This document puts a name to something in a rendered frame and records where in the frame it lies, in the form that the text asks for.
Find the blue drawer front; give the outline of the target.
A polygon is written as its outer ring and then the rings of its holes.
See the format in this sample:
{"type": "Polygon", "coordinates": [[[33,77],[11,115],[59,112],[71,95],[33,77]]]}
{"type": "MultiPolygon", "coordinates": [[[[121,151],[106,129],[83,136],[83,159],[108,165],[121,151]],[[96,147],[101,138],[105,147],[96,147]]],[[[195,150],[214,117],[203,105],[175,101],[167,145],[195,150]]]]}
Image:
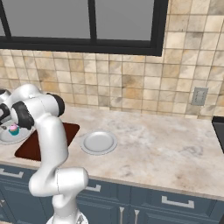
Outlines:
{"type": "Polygon", "coordinates": [[[215,221],[219,221],[224,215],[224,201],[134,186],[131,187],[130,202],[133,206],[155,207],[160,210],[180,212],[182,214],[190,214],[215,221]],[[194,202],[194,209],[162,204],[161,196],[166,196],[168,200],[183,203],[187,203],[189,200],[192,200],[194,202]]]}
{"type": "Polygon", "coordinates": [[[96,185],[101,185],[100,192],[91,192],[84,189],[78,194],[78,197],[80,199],[101,200],[126,205],[130,203],[130,186],[94,179],[90,179],[87,184],[87,186],[92,187],[96,185]]]}
{"type": "Polygon", "coordinates": [[[0,164],[0,168],[3,168],[6,172],[10,172],[10,173],[16,173],[16,174],[18,174],[19,172],[24,173],[22,178],[11,178],[11,177],[0,175],[1,187],[6,185],[28,186],[30,178],[36,172],[36,170],[10,166],[5,164],[0,164]]]}

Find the blue cupboard door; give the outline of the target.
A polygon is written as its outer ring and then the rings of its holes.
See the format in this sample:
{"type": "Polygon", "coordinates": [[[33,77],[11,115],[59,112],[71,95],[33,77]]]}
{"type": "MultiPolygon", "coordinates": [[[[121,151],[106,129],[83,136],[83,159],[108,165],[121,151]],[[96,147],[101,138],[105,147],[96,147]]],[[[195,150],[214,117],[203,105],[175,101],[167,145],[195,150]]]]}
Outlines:
{"type": "Polygon", "coordinates": [[[140,211],[137,224],[224,224],[224,215],[220,220],[211,220],[136,206],[129,208],[129,224],[134,224],[134,209],[140,211]]]}
{"type": "Polygon", "coordinates": [[[32,196],[26,186],[3,185],[0,190],[16,224],[46,224],[50,219],[41,199],[32,196]]]}
{"type": "Polygon", "coordinates": [[[119,207],[124,207],[122,224],[129,224],[130,209],[127,205],[94,199],[77,199],[80,211],[89,224],[120,224],[119,207]]]}

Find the black framed window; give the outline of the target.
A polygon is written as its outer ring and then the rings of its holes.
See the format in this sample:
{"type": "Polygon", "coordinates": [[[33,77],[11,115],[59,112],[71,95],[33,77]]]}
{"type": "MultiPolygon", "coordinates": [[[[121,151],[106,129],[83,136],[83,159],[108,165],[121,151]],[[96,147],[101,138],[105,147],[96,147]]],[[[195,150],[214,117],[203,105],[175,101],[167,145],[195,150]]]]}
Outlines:
{"type": "Polygon", "coordinates": [[[0,0],[0,48],[161,56],[169,0],[0,0]]]}

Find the grey round plate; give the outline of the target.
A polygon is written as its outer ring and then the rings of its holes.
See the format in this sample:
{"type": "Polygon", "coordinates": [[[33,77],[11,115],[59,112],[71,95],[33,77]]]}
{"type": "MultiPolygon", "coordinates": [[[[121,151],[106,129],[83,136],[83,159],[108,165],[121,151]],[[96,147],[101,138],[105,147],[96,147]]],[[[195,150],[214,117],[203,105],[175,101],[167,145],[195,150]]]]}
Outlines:
{"type": "Polygon", "coordinates": [[[6,129],[0,128],[0,144],[16,144],[19,143],[26,138],[28,138],[32,132],[34,131],[34,128],[26,129],[26,128],[20,128],[18,127],[18,133],[16,135],[12,135],[10,133],[10,127],[13,125],[14,122],[12,120],[9,120],[3,124],[3,126],[6,127],[6,129]]]}
{"type": "Polygon", "coordinates": [[[80,147],[90,155],[101,156],[110,153],[117,146],[116,136],[106,130],[96,130],[80,139],[80,147]]]}

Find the grey wall outlet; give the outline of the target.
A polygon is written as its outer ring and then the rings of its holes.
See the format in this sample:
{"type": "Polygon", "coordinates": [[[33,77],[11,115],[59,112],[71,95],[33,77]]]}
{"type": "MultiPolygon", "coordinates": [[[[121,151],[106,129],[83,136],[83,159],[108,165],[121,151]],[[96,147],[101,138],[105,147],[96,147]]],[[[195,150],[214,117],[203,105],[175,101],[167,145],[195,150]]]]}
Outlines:
{"type": "Polygon", "coordinates": [[[203,106],[207,98],[207,87],[196,87],[193,91],[192,105],[203,106]]]}

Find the pink frosted teal cupcake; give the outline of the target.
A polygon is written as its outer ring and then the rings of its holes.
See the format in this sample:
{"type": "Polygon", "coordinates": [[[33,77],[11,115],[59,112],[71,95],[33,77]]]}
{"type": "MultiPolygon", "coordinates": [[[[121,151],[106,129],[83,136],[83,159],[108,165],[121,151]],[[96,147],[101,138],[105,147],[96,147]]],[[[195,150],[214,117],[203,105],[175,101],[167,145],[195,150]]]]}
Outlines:
{"type": "Polygon", "coordinates": [[[9,127],[9,132],[11,135],[16,136],[19,133],[19,127],[15,123],[13,123],[9,127]]]}

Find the black hob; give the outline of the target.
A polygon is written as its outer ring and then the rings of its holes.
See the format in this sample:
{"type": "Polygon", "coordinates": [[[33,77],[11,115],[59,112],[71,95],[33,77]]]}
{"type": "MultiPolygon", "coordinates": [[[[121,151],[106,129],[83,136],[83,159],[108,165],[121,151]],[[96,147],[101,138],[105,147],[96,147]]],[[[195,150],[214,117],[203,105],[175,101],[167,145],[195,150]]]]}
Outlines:
{"type": "Polygon", "coordinates": [[[224,153],[224,116],[214,116],[212,125],[219,140],[222,152],[224,153]]]}

